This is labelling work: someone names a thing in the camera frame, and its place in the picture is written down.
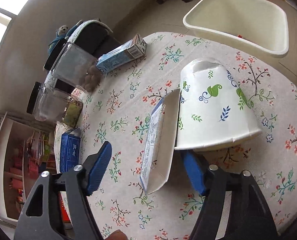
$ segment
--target blue gripper pad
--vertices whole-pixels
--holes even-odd
[[[204,173],[199,165],[199,161],[189,150],[181,151],[181,157],[193,188],[202,195],[205,193],[206,188],[204,185]]]
[[[91,168],[88,177],[88,184],[86,188],[87,195],[98,190],[106,168],[110,162],[112,156],[112,145],[106,141],[98,152],[99,157],[97,158],[94,166]]]

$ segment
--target white cardboard box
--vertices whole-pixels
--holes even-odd
[[[169,178],[177,134],[179,97],[180,89],[173,90],[152,111],[140,174],[146,194],[159,190]]]

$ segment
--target floor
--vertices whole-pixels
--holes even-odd
[[[164,0],[162,5],[151,0],[136,17],[128,17],[114,30],[120,42],[132,39],[136,33],[145,37],[154,32],[176,32],[194,36],[182,22],[185,14],[200,0],[185,3],[181,0]],[[269,0],[280,6],[287,15],[289,25],[289,52],[285,58],[271,64],[297,86],[297,11],[284,0]]]

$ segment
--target stuffed toy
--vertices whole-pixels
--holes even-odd
[[[49,44],[48,54],[51,54],[52,50],[54,49],[55,45],[59,42],[60,39],[65,38],[67,40],[76,30],[76,28],[79,27],[82,23],[83,20],[80,20],[71,29],[69,29],[66,25],[63,25],[58,30],[56,30],[56,38]]]

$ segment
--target paper cup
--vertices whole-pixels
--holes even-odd
[[[232,147],[261,133],[247,98],[217,60],[193,60],[181,71],[175,150]]]

